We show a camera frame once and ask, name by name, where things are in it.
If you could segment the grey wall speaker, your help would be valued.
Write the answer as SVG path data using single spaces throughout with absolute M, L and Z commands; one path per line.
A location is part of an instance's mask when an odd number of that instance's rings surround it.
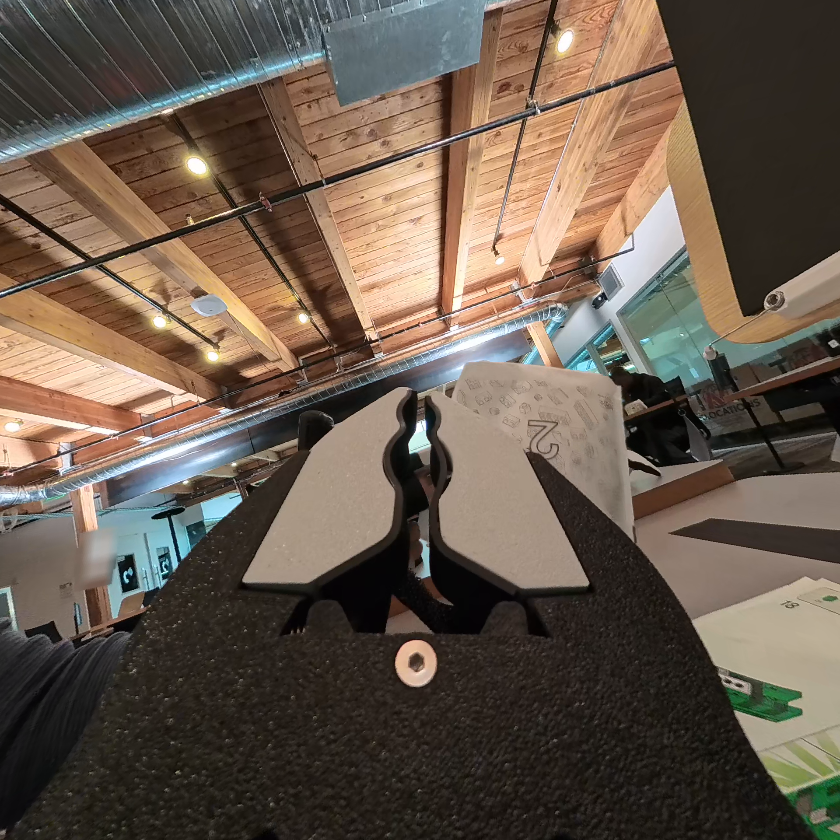
M 591 306 L 594 310 L 599 310 L 607 302 L 612 301 L 624 289 L 624 283 L 616 268 L 615 261 L 611 262 L 603 270 L 596 281 L 600 291 L 591 300 Z

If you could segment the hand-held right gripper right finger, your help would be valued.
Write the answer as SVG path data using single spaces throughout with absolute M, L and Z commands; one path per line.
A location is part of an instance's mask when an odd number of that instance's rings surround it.
M 425 408 L 434 493 L 429 570 L 448 601 L 444 631 L 478 634 L 500 604 L 587 592 L 590 581 L 528 454 L 452 399 Z

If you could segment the long office desk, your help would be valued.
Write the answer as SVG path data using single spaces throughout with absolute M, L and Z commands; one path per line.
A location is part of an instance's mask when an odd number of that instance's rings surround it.
M 756 382 L 745 388 L 738 389 L 737 383 L 731 380 L 731 388 L 723 394 L 724 406 L 741 405 L 742 412 L 747 414 L 752 426 L 760 439 L 760 445 L 769 453 L 771 465 L 766 465 L 756 476 L 783 476 L 801 473 L 808 469 L 799 461 L 786 461 L 782 458 L 776 443 L 754 415 L 752 400 L 762 398 L 774 412 L 791 410 L 793 408 L 819 405 L 826 421 L 831 425 L 833 438 L 832 462 L 838 463 L 838 430 L 839 430 L 839 358 L 825 357 L 811 364 L 793 371 L 776 375 L 769 380 Z

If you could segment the pale green instruction booklet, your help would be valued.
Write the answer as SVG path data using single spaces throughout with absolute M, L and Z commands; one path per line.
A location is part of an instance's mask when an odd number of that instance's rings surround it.
M 816 838 L 839 838 L 839 587 L 807 577 L 694 620 L 753 750 Z

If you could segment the black ceiling pipe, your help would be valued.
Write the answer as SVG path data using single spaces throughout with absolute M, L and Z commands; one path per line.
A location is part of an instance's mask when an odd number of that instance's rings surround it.
M 622 88 L 624 86 L 633 84 L 637 81 L 645 80 L 659 73 L 666 72 L 675 68 L 676 62 L 673 59 L 671 59 L 668 61 L 659 62 L 656 65 L 648 66 L 641 70 L 636 70 L 632 73 L 628 73 L 620 77 L 613 78 L 611 80 L 604 81 L 598 85 L 590 86 L 584 90 L 577 91 L 567 96 L 557 98 L 551 101 L 538 101 L 534 98 L 530 98 L 528 100 L 527 106 L 523 110 L 509 114 L 506 117 L 484 122 L 473 128 L 465 129 L 463 131 L 450 134 L 449 136 L 445 136 L 441 139 L 423 143 L 409 148 L 407 150 L 387 155 L 376 161 L 369 161 L 364 164 L 351 167 L 347 170 L 334 173 L 327 177 L 323 177 L 317 181 L 305 182 L 302 185 L 291 188 L 284 192 L 277 192 L 269 196 L 261 196 L 259 199 L 253 202 L 242 205 L 236 205 L 225 212 L 206 217 L 205 219 L 202 219 L 194 224 L 185 225 L 177 229 L 168 229 L 162 234 L 142 239 L 136 244 L 127 245 L 123 248 L 118 248 L 113 251 L 109 251 L 95 258 L 82 260 L 68 268 L 57 270 L 42 277 L 28 280 L 24 283 L 17 283 L 15 285 L 12 285 L 8 289 L 2 290 L 1 299 L 5 300 L 8 298 L 12 298 L 26 291 L 32 291 L 37 288 L 46 286 L 48 284 L 58 282 L 69 277 L 73 277 L 85 270 L 97 270 L 99 268 L 105 267 L 106 265 L 116 260 L 133 256 L 136 254 L 141 254 L 153 248 L 162 247 L 163 245 L 169 244 L 176 240 L 180 240 L 185 236 L 194 235 L 210 228 L 215 228 L 223 224 L 238 221 L 246 218 L 251 214 L 269 212 L 278 205 L 287 203 L 291 200 L 298 199 L 299 197 L 307 196 L 310 193 L 316 192 L 317 190 L 337 186 L 344 182 L 353 180 L 354 178 L 363 175 L 368 175 L 373 172 L 378 172 L 379 170 L 384 169 L 386 167 L 397 165 L 405 161 L 415 159 L 419 156 L 447 149 L 452 145 L 461 142 L 466 142 L 468 140 L 480 137 L 486 133 L 492 133 L 497 130 L 502 130 L 515 123 L 523 123 L 530 119 L 536 119 L 537 117 L 543 116 L 548 112 L 559 110 L 566 106 L 570 106 L 571 104 L 582 102 L 586 99 L 593 98 L 594 96 L 600 95 L 602 93 Z

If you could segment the black panel on white stand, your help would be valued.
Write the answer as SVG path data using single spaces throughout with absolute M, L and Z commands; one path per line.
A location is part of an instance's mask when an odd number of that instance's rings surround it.
M 745 316 L 838 302 L 839 2 L 658 2 Z

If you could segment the white paper bag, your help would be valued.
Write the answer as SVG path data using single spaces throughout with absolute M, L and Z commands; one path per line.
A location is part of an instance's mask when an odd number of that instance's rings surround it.
M 469 362 L 452 397 L 544 457 L 633 537 L 622 399 L 608 377 L 545 365 Z

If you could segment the wood-edged grey table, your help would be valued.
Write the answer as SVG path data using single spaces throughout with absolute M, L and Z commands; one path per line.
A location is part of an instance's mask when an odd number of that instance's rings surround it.
M 636 520 L 677 506 L 734 482 L 730 468 L 719 459 L 658 467 L 632 469 L 633 514 Z

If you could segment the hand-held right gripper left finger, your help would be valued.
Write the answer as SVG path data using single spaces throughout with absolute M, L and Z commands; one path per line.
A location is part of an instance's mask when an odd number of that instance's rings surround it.
M 241 585 L 339 603 L 353 630 L 383 634 L 409 571 L 404 484 L 417 394 L 388 392 L 310 447 Z

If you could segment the large silver duct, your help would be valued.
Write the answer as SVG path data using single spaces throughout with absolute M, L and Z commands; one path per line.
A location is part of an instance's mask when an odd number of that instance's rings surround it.
M 15 161 L 325 63 L 339 104 L 477 63 L 499 2 L 1 2 Z

